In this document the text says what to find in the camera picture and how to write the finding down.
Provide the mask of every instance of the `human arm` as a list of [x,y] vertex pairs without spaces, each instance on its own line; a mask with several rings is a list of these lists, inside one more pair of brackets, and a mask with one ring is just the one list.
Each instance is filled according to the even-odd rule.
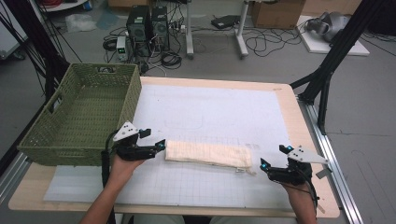
[[298,223],[316,224],[317,216],[308,186],[306,184],[298,186],[282,184],[282,186],[289,195],[289,202],[297,216]]
[[114,156],[107,184],[88,209],[80,224],[106,223],[111,209],[122,188],[131,178],[134,169],[144,161],[124,161],[118,155]]

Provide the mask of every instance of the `brown box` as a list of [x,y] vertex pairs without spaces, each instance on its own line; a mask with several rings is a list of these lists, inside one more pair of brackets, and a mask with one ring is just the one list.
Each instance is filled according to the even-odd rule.
[[152,0],[108,0],[108,6],[117,9],[130,9],[132,6],[152,6]]
[[302,15],[320,16],[323,12],[353,15],[361,0],[306,0]]
[[257,28],[293,29],[304,4],[305,0],[282,0],[274,4],[256,2],[251,18]]

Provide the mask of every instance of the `white mounting plate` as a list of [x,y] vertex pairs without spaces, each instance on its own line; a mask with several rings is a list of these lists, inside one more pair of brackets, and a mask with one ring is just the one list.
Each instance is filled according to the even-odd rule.
[[130,121],[127,120],[124,124],[122,124],[120,130],[113,137],[113,141],[120,141],[121,139],[129,137],[136,133],[139,133],[139,130]]
[[288,154],[288,157],[301,162],[311,162],[311,163],[322,163],[328,164],[329,161],[319,156],[315,152],[303,149],[302,147],[297,147]]

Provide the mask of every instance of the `folded cloth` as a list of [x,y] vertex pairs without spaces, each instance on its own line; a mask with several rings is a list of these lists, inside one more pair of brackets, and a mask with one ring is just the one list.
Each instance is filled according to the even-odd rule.
[[191,161],[249,170],[252,166],[250,150],[217,144],[166,141],[167,161]]

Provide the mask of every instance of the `person's left hand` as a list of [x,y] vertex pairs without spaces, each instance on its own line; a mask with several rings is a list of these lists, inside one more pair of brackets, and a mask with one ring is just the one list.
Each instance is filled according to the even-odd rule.
[[124,161],[118,155],[114,156],[113,165],[111,166],[110,177],[107,186],[121,190],[131,178],[134,169],[144,161]]

